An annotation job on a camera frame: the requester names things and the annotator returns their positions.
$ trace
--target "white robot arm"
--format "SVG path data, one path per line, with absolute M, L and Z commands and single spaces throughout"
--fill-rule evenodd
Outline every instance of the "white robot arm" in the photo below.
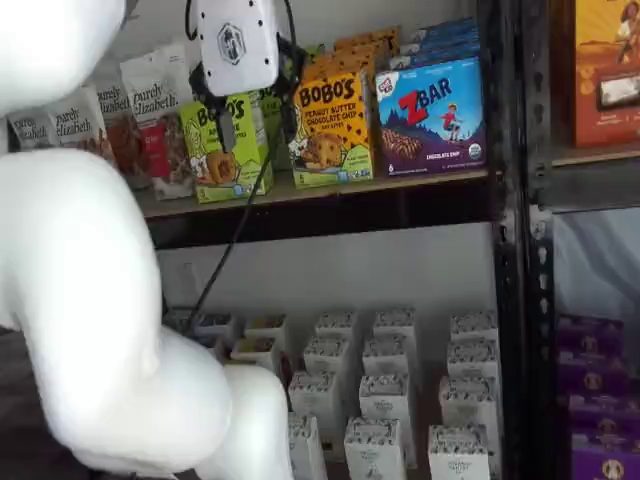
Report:
M 124 12 L 124 0 L 6 2 L 0 117 L 77 88 Z M 153 245 L 120 175 L 86 152 L 5 151 L 0 325 L 24 333 L 58 441 L 117 473 L 290 480 L 280 382 L 258 367 L 223 369 L 161 327 Z

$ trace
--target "green bobo's box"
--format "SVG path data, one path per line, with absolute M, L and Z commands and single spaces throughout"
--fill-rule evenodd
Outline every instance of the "green bobo's box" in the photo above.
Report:
M 269 146 L 259 92 L 229 97 L 227 109 L 236 133 L 236 146 L 229 153 L 222 150 L 215 122 L 202 103 L 193 102 L 180 109 L 200 203 L 248 197 L 267 157 Z M 266 194 L 272 186 L 273 169 L 268 165 L 258 195 Z

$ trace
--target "blue z bar box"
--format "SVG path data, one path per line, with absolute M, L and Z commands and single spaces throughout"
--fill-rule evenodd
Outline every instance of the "blue z bar box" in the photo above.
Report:
M 477 57 L 376 76 L 389 175 L 445 173 L 487 163 Z

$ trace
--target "black cable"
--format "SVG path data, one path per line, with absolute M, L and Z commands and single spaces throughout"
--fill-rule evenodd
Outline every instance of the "black cable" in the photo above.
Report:
M 198 29 L 196 28 L 193 33 L 191 33 L 191 0 L 187 0 L 187 5 L 184 9 L 184 33 L 187 35 L 187 38 L 190 41 L 194 41 L 198 36 Z
M 284 0 L 284 3 L 287 7 L 287 17 L 289 19 L 289 30 L 291 35 L 291 46 L 293 51 L 293 54 L 291 55 L 292 71 L 293 71 L 291 90 L 289 91 L 289 96 L 285 99 L 285 102 L 291 102 L 293 99 L 293 95 L 295 94 L 295 90 L 297 87 L 297 80 L 298 80 L 297 78 L 293 78 L 294 75 L 297 75 L 297 71 L 298 71 L 297 70 L 298 58 L 297 58 L 297 52 L 296 52 L 297 50 L 296 27 L 293 22 L 293 12 L 291 10 L 290 0 Z M 185 26 L 187 28 L 188 28 L 188 15 L 189 15 L 190 4 L 191 4 L 191 0 L 187 0 L 187 17 L 185 19 L 186 20 Z M 282 119 L 280 120 L 278 128 L 274 131 L 279 132 L 281 129 L 282 129 Z M 189 331 L 193 330 L 193 327 L 194 327 L 193 322 L 195 318 L 202 310 L 202 305 L 204 305 L 205 300 L 209 296 L 209 292 L 211 292 L 211 287 L 213 287 L 213 284 L 216 282 L 216 280 L 220 276 L 220 272 L 222 271 L 225 264 L 227 263 L 227 260 L 229 259 L 229 256 L 233 251 L 233 248 L 238 242 L 240 235 L 242 235 L 242 232 L 244 231 L 244 227 L 247 223 L 247 220 L 249 219 L 249 214 L 251 213 L 251 209 L 253 207 L 253 201 L 258 192 L 260 183 L 262 183 L 262 178 L 264 177 L 264 174 L 267 171 L 267 166 L 271 163 L 271 159 L 273 155 L 275 155 L 275 152 L 282 138 L 284 138 L 283 135 L 274 135 L 271 139 L 269 139 L 269 142 L 268 142 L 269 151 L 267 152 L 267 157 L 265 158 L 264 163 L 262 164 L 262 168 L 260 169 L 260 173 L 258 174 L 258 178 L 256 178 L 253 188 L 251 189 L 251 193 L 249 194 L 249 199 L 247 200 L 247 204 L 244 207 L 244 212 L 242 214 L 242 218 L 240 219 L 240 223 L 238 223 L 238 226 L 236 227 L 236 230 L 233 233 L 233 237 L 231 237 L 231 242 L 229 242 L 229 244 L 227 245 L 227 248 L 225 248 L 224 253 L 222 254 L 222 257 L 218 262 L 218 265 L 216 266 L 215 270 L 209 277 L 209 280 L 207 280 L 207 284 L 202 290 L 202 293 L 200 294 L 198 301 L 196 302 L 195 306 L 193 307 L 193 310 L 191 311 L 191 314 L 189 315 L 189 319 L 187 320 L 187 323 L 186 323 L 187 329 L 189 329 Z

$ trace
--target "cookie illustration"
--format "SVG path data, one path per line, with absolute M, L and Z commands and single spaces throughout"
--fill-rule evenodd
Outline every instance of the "cookie illustration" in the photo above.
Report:
M 213 183 L 218 185 L 232 182 L 236 178 L 236 157 L 222 151 L 207 155 L 207 168 Z

